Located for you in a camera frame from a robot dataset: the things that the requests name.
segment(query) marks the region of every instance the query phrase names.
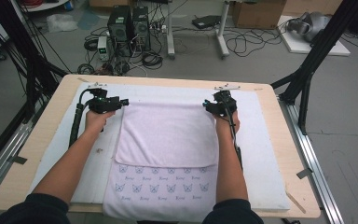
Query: white cloth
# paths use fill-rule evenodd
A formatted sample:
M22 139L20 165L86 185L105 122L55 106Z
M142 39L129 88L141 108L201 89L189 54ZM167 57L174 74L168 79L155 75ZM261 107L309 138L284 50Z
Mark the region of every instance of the white cloth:
M103 213L132 220L202 222L215 204L217 165L129 166L113 161Z
M217 155L214 118L201 104L131 102L124 108L103 212L202 222L215 203Z
M116 161L148 167L217 164L214 118L202 104L131 102L124 108Z

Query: human arm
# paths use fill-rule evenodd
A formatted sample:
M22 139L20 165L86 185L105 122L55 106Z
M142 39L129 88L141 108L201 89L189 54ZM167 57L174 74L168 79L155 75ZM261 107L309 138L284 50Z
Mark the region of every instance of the human arm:
M214 117L219 141L216 205L213 207L213 211L202 221L202 224L263 224L263 219L252 211L248 201L246 182L234 148L227 118ZM236 133L240 128L237 111L233 113L232 118Z
M248 200L246 182L234 148L229 122L227 122L227 118L214 117L219 142L216 202L220 203L229 199ZM240 128L238 111L232 114L232 118L235 124L235 132L237 132Z
M85 131L48 171L35 187L33 193L48 194L69 204L92 146L103 129L106 120L114 114L115 112L97 114L89 111L86 115Z

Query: metal frame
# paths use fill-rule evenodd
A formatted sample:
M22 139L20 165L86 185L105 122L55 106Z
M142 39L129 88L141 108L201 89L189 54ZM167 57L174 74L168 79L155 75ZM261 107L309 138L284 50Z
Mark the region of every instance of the metal frame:
M306 118L312 77L357 13L358 0L342 1L326 28L317 35L316 40L312 40L314 45L301 66L290 76L271 84L273 89L277 89L290 83L285 92L280 94L280 99L289 105L293 105L297 96L302 92L298 125L303 134L307 134Z
M167 49L168 49L168 56L170 59L175 58L175 46L173 43L173 33L172 33L172 1L168 0L168 21L167 21ZM220 20L220 27L218 30L216 30L216 37L217 41L219 43L220 49L222 50L222 59L226 58L229 55L228 48L226 45L226 40L223 37L223 32L225 31L226 26L226 19L229 9L229 1L225 1L223 4L223 12L222 12L222 18Z
M324 205L324 210L331 224L343 224L344 221L338 210L336 201L334 200L333 194L328 187L327 181L324 177L324 172L316 158L310 139L307 135L303 134L300 127L298 127L298 112L295 105L286 105L285 109L290 118L290 121L295 130L296 140L301 146L302 155L307 163L308 167L313 171L312 180L316 189L319 191L321 201Z
M37 104L35 107L35 111L37 111L37 113L35 113L30 119L25 119L25 116L21 115L23 123L18 125L17 130L13 132L7 141L5 141L6 144L0 151L0 177L5 172L7 172L8 168L13 163L13 159L17 157L25 141L28 139L28 136L30 135L32 129L37 123L38 118L40 117L41 112L43 111L41 108L42 105Z
M307 137L306 117L310 97L310 82L316 69L318 69L331 48L336 45L357 13L358 0L343 0L326 28L317 35L318 37L314 41L309 55L301 66L293 74L271 84L273 89L277 89L290 83L285 92L279 95L279 99L286 103L286 109L295 129L303 157L313 172L312 180L319 191L324 210L332 224L343 224L344 221L324 178L324 173L313 151L310 139ZM300 111L298 113L295 101L301 92Z

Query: computer tower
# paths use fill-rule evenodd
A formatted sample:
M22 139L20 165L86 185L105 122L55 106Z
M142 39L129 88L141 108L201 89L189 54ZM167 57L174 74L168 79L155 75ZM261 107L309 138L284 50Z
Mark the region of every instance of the computer tower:
M150 31L149 31L149 10L147 7L136 7L132 11L132 22L134 34L136 36L136 48L144 51L150 50Z
M107 23L116 55L131 56L131 41L134 38L130 6L113 6Z

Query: sleeve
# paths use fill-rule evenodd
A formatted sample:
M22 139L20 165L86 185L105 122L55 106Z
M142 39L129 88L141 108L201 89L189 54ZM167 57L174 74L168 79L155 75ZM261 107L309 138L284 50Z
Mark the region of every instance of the sleeve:
M69 224L68 205L47 194L30 194L23 203L16 204L0 216L0 224L57 223Z
M217 203L202 224L263 224L263 220L251 209L251 204L243 199L230 199Z

